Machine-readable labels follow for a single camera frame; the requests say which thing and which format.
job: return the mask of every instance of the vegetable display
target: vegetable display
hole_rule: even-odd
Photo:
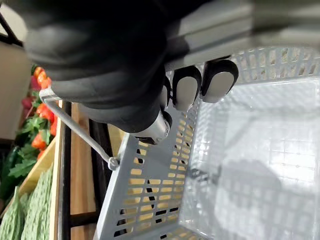
[[[53,166],[43,172],[34,191],[20,200],[18,187],[0,225],[1,240],[48,240]]]
[[[0,239],[20,240],[24,230],[25,214],[20,204],[18,188],[14,190],[14,197],[11,206],[5,213],[0,225]]]
[[[21,240],[48,240],[53,167],[42,173],[33,191]]]
[[[31,89],[21,101],[25,120],[17,131],[13,148],[1,162],[0,200],[5,203],[12,198],[15,186],[23,182],[57,132],[58,118],[39,98],[39,90],[47,88],[51,79],[39,66],[32,67],[31,75]]]

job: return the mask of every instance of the orange tomato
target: orange tomato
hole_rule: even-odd
[[[39,132],[33,139],[31,146],[35,149],[44,150],[47,147],[46,142],[42,139],[41,132]]]
[[[41,86],[43,84],[44,81],[47,80],[47,74],[45,71],[42,71],[39,73],[36,81],[38,82],[38,84]]]
[[[50,127],[50,134],[53,136],[56,136],[57,134],[57,123],[58,123],[58,117],[54,115],[54,122],[51,124],[51,127]]]
[[[41,150],[40,153],[38,154],[38,157],[36,158],[36,160],[38,161],[41,156],[44,154],[45,150]]]
[[[41,103],[35,111],[36,114],[39,114],[40,118],[48,119],[50,123],[55,121],[55,115],[44,103]]]
[[[40,74],[41,72],[44,72],[44,69],[43,69],[42,67],[40,67],[40,66],[37,66],[37,67],[35,68],[35,70],[34,70],[34,73],[33,73],[33,76],[35,77],[35,79],[38,79],[39,74]]]
[[[41,83],[41,89],[46,89],[49,86],[51,86],[51,78],[47,77],[45,80],[42,81]]]

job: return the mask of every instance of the wall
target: wall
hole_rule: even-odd
[[[31,65],[23,48],[0,42],[0,139],[15,138]]]

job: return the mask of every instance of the metal wire handle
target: metal wire handle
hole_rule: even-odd
[[[58,97],[51,87],[43,89],[39,92],[39,97],[47,107],[57,115],[61,121],[65,123],[72,131],[79,135],[87,144],[89,144],[101,157],[108,163],[108,168],[111,171],[116,170],[119,162],[115,157],[110,157],[105,150],[90,137],[66,112],[64,112],[56,103],[57,100],[62,100]]]

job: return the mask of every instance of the black metal rack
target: black metal rack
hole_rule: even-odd
[[[64,111],[71,115],[71,103],[64,103]],[[106,124],[89,121],[90,135],[112,156],[112,148]],[[58,199],[58,240],[70,240],[71,228],[97,223],[104,201],[112,171],[108,164],[94,150],[91,150],[93,184],[95,194],[95,212],[70,214],[70,184],[71,184],[71,130],[63,125],[61,132],[61,165]]]
[[[23,42],[17,38],[17,36],[12,31],[11,27],[8,25],[7,21],[5,20],[4,16],[1,13],[0,13],[0,24],[7,34],[7,35],[4,35],[0,33],[0,41],[6,44],[14,44],[14,45],[23,47],[24,45]]]

